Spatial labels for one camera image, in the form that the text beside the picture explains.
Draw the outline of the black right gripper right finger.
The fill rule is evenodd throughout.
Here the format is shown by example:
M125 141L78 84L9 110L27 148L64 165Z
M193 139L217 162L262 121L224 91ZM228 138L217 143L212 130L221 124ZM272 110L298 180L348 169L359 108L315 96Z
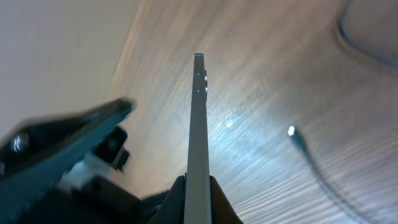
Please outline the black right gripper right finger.
M210 177L212 224L243 224L217 180Z

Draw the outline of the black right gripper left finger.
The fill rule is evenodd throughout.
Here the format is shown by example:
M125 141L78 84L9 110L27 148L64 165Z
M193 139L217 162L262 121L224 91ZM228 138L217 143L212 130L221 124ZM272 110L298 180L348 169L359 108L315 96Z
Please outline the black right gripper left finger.
M158 211L148 224L183 224L185 206L184 175L178 176L167 193Z

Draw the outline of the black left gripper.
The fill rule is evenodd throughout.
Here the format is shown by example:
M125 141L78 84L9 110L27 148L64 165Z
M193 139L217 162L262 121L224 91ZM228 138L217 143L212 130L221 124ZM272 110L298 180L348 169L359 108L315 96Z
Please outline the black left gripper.
M1 223L147 223L168 192L139 198L108 178L129 159L127 133L117 125L135 109L134 100L122 97L31 119L3 139Z

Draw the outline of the blue smartphone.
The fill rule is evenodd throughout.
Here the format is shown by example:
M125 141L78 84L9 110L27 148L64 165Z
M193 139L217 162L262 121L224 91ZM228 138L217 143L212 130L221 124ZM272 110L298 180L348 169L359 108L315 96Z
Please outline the blue smartphone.
M206 112L207 93L208 85L204 54L195 53L185 184L184 224L210 224L212 222Z

